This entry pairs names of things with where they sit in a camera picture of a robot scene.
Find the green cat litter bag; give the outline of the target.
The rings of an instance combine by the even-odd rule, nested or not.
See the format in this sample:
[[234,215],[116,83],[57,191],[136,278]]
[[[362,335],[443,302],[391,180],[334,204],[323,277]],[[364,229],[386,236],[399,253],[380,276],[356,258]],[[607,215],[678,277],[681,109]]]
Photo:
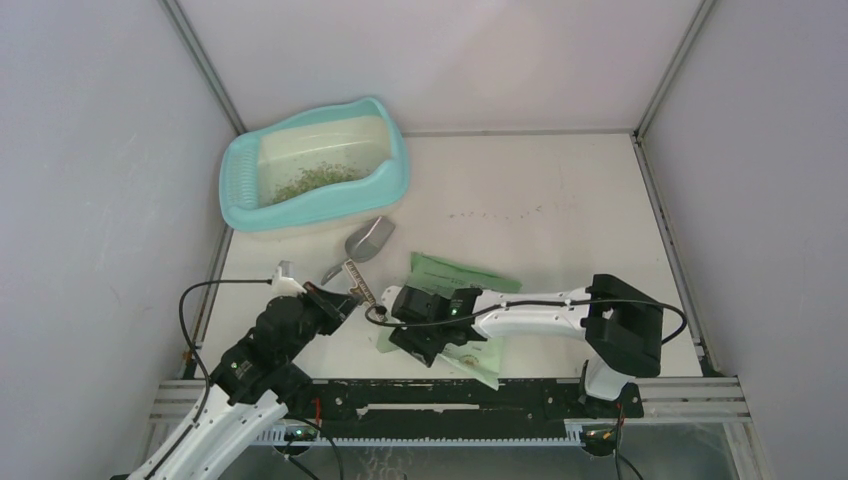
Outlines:
[[[443,297],[450,297],[460,288],[480,288],[503,293],[519,293],[522,289],[522,283],[516,279],[420,252],[411,254],[407,284]],[[453,369],[469,374],[497,391],[503,344],[503,339],[469,341],[462,346],[448,344],[438,358]]]

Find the torn brown bag strip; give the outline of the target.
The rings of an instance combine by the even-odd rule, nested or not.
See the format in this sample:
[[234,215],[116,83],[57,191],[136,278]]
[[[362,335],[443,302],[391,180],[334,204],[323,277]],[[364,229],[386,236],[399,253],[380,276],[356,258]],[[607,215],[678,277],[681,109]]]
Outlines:
[[342,267],[354,284],[354,286],[350,289],[350,293],[360,296],[363,303],[367,306],[377,305],[378,302],[357,265],[352,260],[348,259],[343,262]]

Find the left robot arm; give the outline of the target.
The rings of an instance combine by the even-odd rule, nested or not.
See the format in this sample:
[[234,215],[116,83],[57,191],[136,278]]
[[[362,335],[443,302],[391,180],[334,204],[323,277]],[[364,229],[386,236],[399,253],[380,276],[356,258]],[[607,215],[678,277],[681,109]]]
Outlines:
[[130,478],[216,479],[273,423],[305,414],[312,380],[296,357],[317,336],[338,330],[362,301],[311,282],[272,298],[206,375],[176,430]]

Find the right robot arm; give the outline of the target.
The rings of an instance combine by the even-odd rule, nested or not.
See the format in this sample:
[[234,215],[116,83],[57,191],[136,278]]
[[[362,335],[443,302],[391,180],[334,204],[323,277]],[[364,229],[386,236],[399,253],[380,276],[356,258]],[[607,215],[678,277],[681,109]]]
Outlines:
[[581,373],[579,406],[592,416],[613,408],[624,386],[661,372],[665,305],[610,274],[587,287],[510,294],[471,287],[448,297],[391,286],[377,310],[391,318],[391,341],[426,366],[447,346],[512,336],[565,337],[593,356]]

